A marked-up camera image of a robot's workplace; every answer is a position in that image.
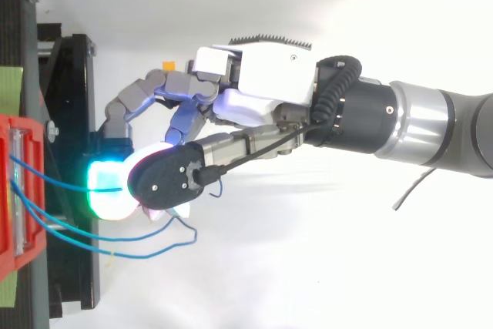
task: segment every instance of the white background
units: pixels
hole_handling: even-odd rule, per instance
[[[182,67],[200,46],[258,32],[313,42],[321,58],[354,55],[382,82],[493,91],[493,0],[42,0],[38,10],[39,21],[98,44],[98,124],[105,104],[161,61]],[[136,147],[158,141],[169,118],[160,106],[139,117]],[[195,246],[148,261],[103,257],[99,306],[52,326],[492,327],[491,182],[437,171],[395,213],[421,172],[310,147],[243,166],[225,176],[221,199],[193,203]],[[139,235],[163,222],[137,213],[101,232]],[[116,249],[190,237],[177,224]]]

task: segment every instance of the red container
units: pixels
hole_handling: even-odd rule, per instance
[[[41,173],[44,172],[42,124],[23,117],[0,115],[0,280],[32,261],[46,247],[44,229],[25,212],[23,253],[15,255],[14,213],[10,187],[12,161],[9,159],[9,133],[12,129],[22,131],[22,160]],[[23,170],[23,180],[26,197],[44,210],[43,179],[28,170]]]

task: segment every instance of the robotic arm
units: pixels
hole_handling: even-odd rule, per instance
[[[156,100],[178,105],[165,141],[128,178],[146,207],[167,210],[252,159],[306,143],[493,176],[493,97],[360,77],[351,57],[316,63],[310,45],[259,35],[200,48],[187,73],[152,71],[106,107],[102,150],[132,152],[129,121]],[[209,119],[243,128],[193,141]]]

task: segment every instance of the glowing green light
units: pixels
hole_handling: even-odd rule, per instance
[[[88,193],[89,206],[97,217],[104,220],[121,220],[128,217],[138,206],[130,195],[124,162],[95,161],[89,165],[87,187],[90,189],[122,188],[121,192]]]

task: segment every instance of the coiled black cable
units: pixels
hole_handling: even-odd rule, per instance
[[[347,55],[322,59],[317,63],[317,67],[321,65],[338,67],[340,63],[343,63],[344,66],[330,84],[323,88],[315,103],[312,120],[318,124],[329,123],[336,112],[340,99],[344,97],[346,91],[361,75],[362,67],[360,61]]]
[[[304,135],[311,130],[330,125],[330,120],[336,112],[340,99],[344,97],[346,91],[351,87],[353,82],[360,77],[362,67],[360,61],[346,55],[322,59],[317,63],[317,67],[320,67],[321,65],[339,67],[341,63],[343,63],[344,66],[342,66],[338,74],[330,81],[330,84],[322,88],[312,112],[313,122],[309,126],[295,130],[284,138],[277,140],[275,143],[254,153],[248,154],[245,157],[234,160],[228,165],[212,165],[201,170],[196,170],[196,173],[194,174],[196,182],[202,186],[209,185],[219,180],[220,177],[225,175],[228,171],[235,169],[252,159],[259,158],[271,150],[275,150],[277,147],[282,146],[284,143],[287,143],[299,135]]]

